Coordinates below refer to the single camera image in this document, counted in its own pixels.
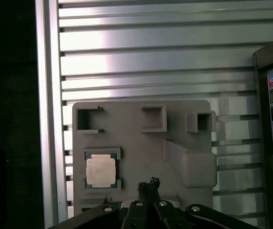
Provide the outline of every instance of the square slot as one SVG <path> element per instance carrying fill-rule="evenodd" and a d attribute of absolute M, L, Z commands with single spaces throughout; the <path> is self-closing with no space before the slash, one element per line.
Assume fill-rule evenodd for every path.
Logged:
<path fill-rule="evenodd" d="M 101 116 L 104 115 L 101 112 L 101 107 L 93 109 L 78 109 L 77 110 L 77 130 L 82 130 L 90 133 L 100 133 L 103 130 L 100 128 Z"/>
<path fill-rule="evenodd" d="M 142 107 L 142 131 L 166 132 L 166 108 L 163 106 Z"/>
<path fill-rule="evenodd" d="M 216 131 L 216 113 L 193 112 L 186 114 L 186 131 L 187 132 L 215 132 Z"/>
<path fill-rule="evenodd" d="M 198 130 L 199 131 L 206 131 L 206 132 L 213 132 L 213 123 L 214 119 L 212 114 L 198 114 Z"/>

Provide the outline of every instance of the horizontal metal slat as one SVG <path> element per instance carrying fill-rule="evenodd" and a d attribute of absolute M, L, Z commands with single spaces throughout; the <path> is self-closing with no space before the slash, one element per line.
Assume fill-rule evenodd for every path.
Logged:
<path fill-rule="evenodd" d="M 237 12 L 200 12 L 200 13 L 152 13 L 117 15 L 116 17 L 98 16 L 97 18 L 69 18 L 63 17 L 59 20 L 60 27 L 86 27 L 86 26 L 113 26 L 113 25 L 134 25 L 154 23 L 200 23 L 200 22 L 229 22 L 229 21 L 251 21 L 251 20 L 273 20 L 273 10 L 253 10 Z"/>
<path fill-rule="evenodd" d="M 157 86 L 219 82 L 246 82 L 249 84 L 253 84 L 253 71 L 166 71 L 158 73 L 152 72 L 100 75 L 100 77 L 91 77 L 87 75 L 68 76 L 65 81 L 62 81 L 62 89 L 64 91 L 68 91 L 78 89 L 102 89 L 134 86 Z"/>
<path fill-rule="evenodd" d="M 261 163 L 261 155 L 259 153 L 217 156 L 218 166 L 251 165 L 258 163 Z"/>
<path fill-rule="evenodd" d="M 237 191 L 263 186 L 261 168 L 218 171 L 217 177 L 214 191 Z"/>
<path fill-rule="evenodd" d="M 67 201 L 74 200 L 74 184 L 72 180 L 66 182 Z"/>
<path fill-rule="evenodd" d="M 263 193 L 214 196 L 213 208 L 228 215 L 247 215 L 264 212 Z"/>
<path fill-rule="evenodd" d="M 155 87 L 137 87 L 137 88 L 118 88 L 105 90 L 84 90 L 84 91 L 65 91 L 62 93 L 62 99 L 66 100 L 84 100 L 99 98 L 116 97 L 136 97 L 152 95 L 172 95 L 172 94 L 200 94 L 214 92 L 244 92 L 253 91 L 255 87 L 252 83 L 208 83 L 208 84 L 190 84 L 190 85 L 169 85 Z"/>
<path fill-rule="evenodd" d="M 263 43 L 273 40 L 273 33 L 267 33 L 267 30 L 273 30 L 273 23 L 62 32 L 60 33 L 60 49 L 75 51 Z"/>
<path fill-rule="evenodd" d="M 69 187 L 72 187 L 72 182 L 69 181 L 69 183 Z M 263 212 L 263 193 L 217 196 L 213 198 L 213 201 L 214 209 L 217 211 L 223 211 L 225 214 L 248 215 L 249 213 L 256 211 Z M 68 206 L 68 215 L 69 218 L 74 216 L 73 206 Z M 241 220 L 254 226 L 263 227 L 265 225 L 264 218 L 249 218 Z"/>
<path fill-rule="evenodd" d="M 212 152 L 217 156 L 260 153 L 260 144 L 214 146 L 212 147 Z"/>
<path fill-rule="evenodd" d="M 212 141 L 260 138 L 258 120 L 217 122 L 217 132 L 212 133 Z"/>
<path fill-rule="evenodd" d="M 236 97 L 212 97 L 212 98 L 200 98 L 201 100 L 207 100 L 211 109 L 216 112 L 216 115 L 252 115 L 256 111 L 256 98 L 255 96 L 236 96 Z M 72 125 L 72 104 L 63 106 L 63 125 Z M 231 148 L 219 148 L 215 149 L 221 152 L 235 152 Z"/>
<path fill-rule="evenodd" d="M 89 17 L 102 15 L 129 15 L 150 13 L 201 13 L 249 10 L 272 10 L 273 1 L 201 2 L 183 4 L 154 4 L 137 6 L 83 7 L 59 9 L 59 17 Z"/>
<path fill-rule="evenodd" d="M 66 4 L 66 3 L 116 2 L 116 1 L 137 1 L 137 0 L 58 0 L 58 3 Z"/>
<path fill-rule="evenodd" d="M 61 57 L 61 74 L 100 74 L 252 66 L 261 46 Z"/>
<path fill-rule="evenodd" d="M 247 148 L 250 145 L 239 145 L 241 148 Z M 244 151 L 244 154 L 232 154 L 226 156 L 217 156 L 217 165 L 230 166 L 230 165 L 249 165 L 261 163 L 261 155 L 259 153 L 253 153 L 252 151 Z M 73 156 L 65 156 L 65 164 L 73 164 Z"/>
<path fill-rule="evenodd" d="M 265 227 L 265 218 L 258 217 L 258 218 L 247 218 L 247 219 L 240 219 L 241 221 L 251 224 L 255 227 L 264 228 Z"/>

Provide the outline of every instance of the gray 3d-printed tray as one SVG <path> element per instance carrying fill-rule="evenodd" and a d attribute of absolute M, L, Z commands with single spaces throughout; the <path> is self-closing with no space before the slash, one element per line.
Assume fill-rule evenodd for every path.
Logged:
<path fill-rule="evenodd" d="M 84 102 L 73 106 L 74 214 L 137 199 L 160 179 L 161 198 L 212 207 L 215 113 L 205 100 Z"/>

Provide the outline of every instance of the aluminum frame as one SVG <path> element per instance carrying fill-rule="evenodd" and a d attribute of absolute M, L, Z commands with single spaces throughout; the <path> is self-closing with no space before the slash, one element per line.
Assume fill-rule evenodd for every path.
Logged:
<path fill-rule="evenodd" d="M 58 1 L 36 0 L 44 224 L 67 219 Z"/>

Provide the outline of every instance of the metal louvered panel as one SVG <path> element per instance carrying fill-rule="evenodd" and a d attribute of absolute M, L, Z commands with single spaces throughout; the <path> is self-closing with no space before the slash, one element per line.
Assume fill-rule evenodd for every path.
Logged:
<path fill-rule="evenodd" d="M 62 115 L 54 108 L 54 116 L 63 120 L 55 125 L 66 127 L 62 134 L 54 132 L 64 139 L 63 149 L 55 152 L 57 169 L 62 170 L 66 150 L 63 173 L 72 176 L 75 102 L 205 99 L 218 116 L 218 131 L 212 133 L 219 169 L 214 208 L 264 226 L 252 53 L 273 41 L 273 0 L 140 3 L 59 0 L 61 55 L 55 59 L 63 107 Z M 56 65 L 53 75 L 58 70 Z M 66 190 L 65 180 L 57 182 L 58 192 L 67 191 L 66 200 L 73 202 L 73 182 Z M 67 218 L 66 211 L 73 216 L 71 206 L 61 202 L 58 208 L 59 221 Z"/>

